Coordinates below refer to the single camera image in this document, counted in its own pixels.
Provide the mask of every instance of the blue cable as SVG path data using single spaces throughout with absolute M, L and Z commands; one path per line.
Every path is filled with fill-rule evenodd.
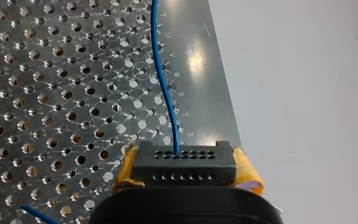
M 42 221 L 44 221 L 48 224 L 59 224 L 58 221 L 52 219 L 51 217 L 47 217 L 45 214 L 37 211 L 36 209 L 33 209 L 29 205 L 23 204 L 21 206 L 21 209 L 25 210 L 27 213 L 33 215 L 34 217 L 40 218 Z
M 162 72 L 161 60 L 159 58 L 158 52 L 158 33 L 157 33 L 157 15 L 158 15 L 158 0 L 153 0 L 152 3 L 152 47 L 153 47 L 153 56 L 154 62 L 157 70 L 159 84 L 162 89 L 162 94 L 165 98 L 165 104 L 168 107 L 168 114 L 170 116 L 171 125 L 172 125 L 172 137 L 173 137 L 173 152 L 175 155 L 180 154 L 180 141 L 179 141 L 179 132 L 178 125 L 176 122 L 176 115 L 173 109 L 172 99 L 170 96 L 170 92 L 168 91 L 167 82 L 165 81 L 164 73 Z

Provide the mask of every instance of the metal plate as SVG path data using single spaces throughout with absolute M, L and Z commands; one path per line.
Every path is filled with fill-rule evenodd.
M 0 0 L 0 222 L 87 222 L 131 140 L 169 145 L 150 2 Z M 208 2 L 163 1 L 160 51 L 183 144 L 240 139 Z

